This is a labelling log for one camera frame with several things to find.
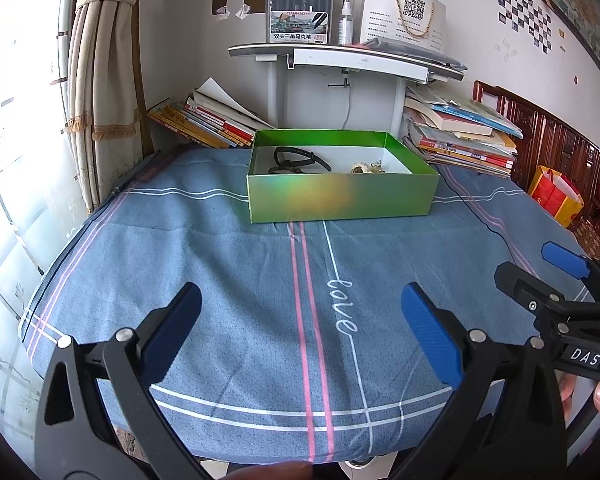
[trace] green box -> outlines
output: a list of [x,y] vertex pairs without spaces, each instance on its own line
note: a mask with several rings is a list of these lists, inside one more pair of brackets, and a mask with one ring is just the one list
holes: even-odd
[[[334,167],[331,173],[268,174],[267,166],[275,166],[273,150],[277,146],[295,146],[315,152],[332,166],[337,166],[338,159],[343,165],[347,157],[361,154],[367,160],[356,162],[370,164],[378,160],[378,154],[383,154],[383,167],[389,164],[393,170],[385,168],[387,173],[384,174],[350,173],[349,166],[341,168],[339,171],[342,173],[337,173]],[[336,148],[340,148],[338,156],[333,156]],[[327,158],[320,152],[328,152],[332,156]],[[426,215],[439,178],[432,167],[388,133],[261,130],[253,141],[247,176],[251,222]]]

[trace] blue bedsheet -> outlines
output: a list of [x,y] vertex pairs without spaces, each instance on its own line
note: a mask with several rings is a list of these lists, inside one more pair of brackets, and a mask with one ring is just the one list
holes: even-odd
[[[586,300],[540,254],[548,240],[582,254],[573,235],[510,180],[440,166],[428,216],[252,225],[248,160],[243,150],[185,152],[92,216],[23,318],[40,374],[59,335],[108,339],[194,282],[202,315],[151,389],[191,452],[239,463],[351,460],[417,444],[450,392],[400,313],[405,284],[513,343],[535,333],[534,318],[496,290],[498,264],[513,258]],[[125,427],[108,383],[102,390]]]

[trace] red wooden furniture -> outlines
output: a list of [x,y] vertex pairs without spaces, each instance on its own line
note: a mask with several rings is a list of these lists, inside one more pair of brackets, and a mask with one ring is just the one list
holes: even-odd
[[514,139],[518,158],[511,179],[528,190],[538,165],[565,174],[584,199],[584,208],[569,229],[589,256],[600,259],[600,236],[594,228],[600,223],[600,149],[558,117],[536,104],[499,86],[474,83],[474,99],[486,96],[496,101],[496,110],[520,127],[524,139]]

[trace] paper bag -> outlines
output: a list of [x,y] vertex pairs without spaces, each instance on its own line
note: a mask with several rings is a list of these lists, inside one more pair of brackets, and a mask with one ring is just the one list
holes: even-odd
[[569,179],[544,166],[538,166],[527,193],[565,228],[584,207],[582,196]]

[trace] desk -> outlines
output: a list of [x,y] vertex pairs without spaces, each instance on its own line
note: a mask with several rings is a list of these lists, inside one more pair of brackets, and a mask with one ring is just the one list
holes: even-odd
[[[356,48],[352,46],[251,43],[232,46],[229,56],[255,56],[256,61],[268,62],[267,72],[267,121],[278,128],[284,127],[284,108],[288,81],[287,70],[296,66],[333,66],[343,70],[379,72],[395,76],[395,100],[390,133],[398,137],[402,122],[402,110],[407,91],[407,81],[428,84],[435,80],[462,81],[464,73],[449,66],[417,59]],[[279,59],[286,57],[286,69],[280,70]]]

